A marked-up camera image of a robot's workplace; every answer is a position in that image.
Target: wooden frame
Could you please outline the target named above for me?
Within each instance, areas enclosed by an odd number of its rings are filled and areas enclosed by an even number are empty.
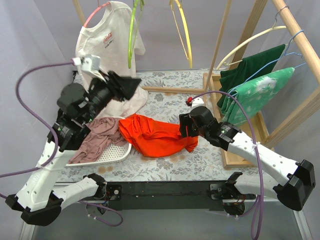
[[[80,7],[78,0],[72,0],[76,12],[80,18],[81,23],[84,22],[84,14]],[[228,18],[229,10],[231,7],[232,0],[228,0],[225,6],[224,14],[222,17],[220,30],[218,33],[215,50],[212,58],[212,63],[210,66],[209,73],[205,73],[203,75],[203,89],[196,88],[174,88],[174,87],[153,87],[153,86],[145,86],[143,87],[145,90],[150,92],[164,92],[164,93],[181,93],[181,94],[199,94],[205,92],[208,88],[215,89],[215,82],[219,81],[219,75],[212,75],[212,71],[214,69],[214,64],[216,61],[216,57],[218,54],[220,42],[222,39],[222,35],[224,32],[224,28],[226,25],[226,21]],[[258,20],[266,6],[267,0],[255,0],[253,4],[252,11],[249,15],[249,18],[245,24],[242,35],[239,39],[239,44],[250,38],[256,28]],[[291,36],[295,35],[297,32],[301,30],[295,18],[292,16],[288,7],[286,6],[284,0],[272,0],[277,11],[280,11],[279,15],[282,18],[287,30],[291,34]],[[308,39],[306,38],[303,32],[300,32],[294,39],[297,47],[299,48],[301,54],[303,55],[307,65],[311,69],[313,75],[315,76],[318,83],[320,83],[320,59],[316,54],[315,50],[312,48]],[[242,59],[247,46],[242,47],[240,50],[236,52],[233,57],[232,62],[237,62]],[[230,66],[231,69],[236,68],[237,64],[233,64]],[[220,112],[217,107],[218,96],[214,93],[210,94],[210,100],[213,107],[214,116],[217,119],[220,119]],[[296,129],[300,124],[302,124],[305,120],[307,120],[311,115],[313,115],[316,111],[320,109],[320,87],[318,87],[309,97],[307,97],[303,103],[300,104],[270,135],[268,135],[267,128],[264,124],[262,115],[259,113],[255,116],[257,122],[257,131],[260,134],[261,141],[268,148],[273,148],[276,144],[278,144],[281,140],[283,140],[287,135],[289,135],[294,129]],[[228,157],[225,152],[222,152],[222,158]],[[235,160],[235,157],[232,156],[232,159],[229,158],[224,161],[224,167],[250,167],[252,164],[247,161]]]

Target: dark green cloth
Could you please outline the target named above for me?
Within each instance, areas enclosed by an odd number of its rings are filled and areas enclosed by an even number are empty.
[[[249,78],[264,65],[278,59],[284,51],[285,47],[286,45],[282,44],[280,46],[270,48],[266,51],[259,52],[258,54],[245,57],[239,63],[237,68],[227,71],[221,71],[220,91],[228,92],[230,89],[243,84],[245,80],[247,80],[247,78]],[[260,72],[254,75],[250,80],[271,73],[276,63],[277,62],[273,62],[272,64],[266,66]],[[225,95],[222,95],[220,100],[217,102],[217,106],[219,108],[222,107],[225,97]]]

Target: green patterned cloth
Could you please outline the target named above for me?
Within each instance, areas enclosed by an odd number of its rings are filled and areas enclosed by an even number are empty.
[[[230,89],[243,84],[245,80],[247,80],[247,78],[251,77],[252,74],[257,72],[263,66],[278,59],[284,51],[285,47],[286,45],[282,44],[280,46],[270,48],[266,51],[259,52],[255,55],[244,57],[237,68],[227,71],[221,71],[220,91],[228,92]],[[264,67],[255,76],[253,76],[252,79],[271,73],[276,63],[277,62],[275,61]],[[219,108],[222,108],[225,97],[226,96],[223,95],[217,102],[217,106]]]
[[[252,118],[287,84],[294,71],[295,68],[288,67],[257,77],[238,86],[231,95],[236,94],[235,99]],[[223,122],[240,126],[247,121],[239,106],[228,97],[224,99],[221,113],[224,115]]]

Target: white t-shirt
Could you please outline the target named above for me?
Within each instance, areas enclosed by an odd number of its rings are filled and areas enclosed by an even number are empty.
[[[75,47],[75,56],[84,57],[87,54],[97,55],[101,58],[100,69],[107,73],[114,71],[119,76],[136,76],[135,55],[132,55],[131,69],[128,68],[128,40],[131,21],[131,8],[119,1],[110,1],[105,7],[101,21],[92,28],[82,27]],[[132,41],[137,27],[134,21]],[[145,54],[145,47],[140,33],[136,35],[134,52]],[[81,72],[83,86],[89,89],[92,78]],[[138,87],[133,97],[128,101],[111,100],[100,112],[99,118],[120,116],[128,117],[136,113],[148,100],[148,92]]]

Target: red hanger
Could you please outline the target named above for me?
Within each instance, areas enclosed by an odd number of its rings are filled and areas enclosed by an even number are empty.
[[[88,17],[88,19],[85,21],[85,23],[84,23],[83,26],[86,28],[87,25],[88,25],[88,23],[89,23],[90,20],[92,19],[92,17],[93,17],[100,9],[102,9],[103,7],[105,7],[105,6],[109,5],[109,4],[110,4],[110,2],[107,2],[107,3],[105,3],[105,4],[102,4],[101,6],[98,6],[97,9],[94,10],[93,13],[91,13],[91,15],[90,15],[90,16]]]

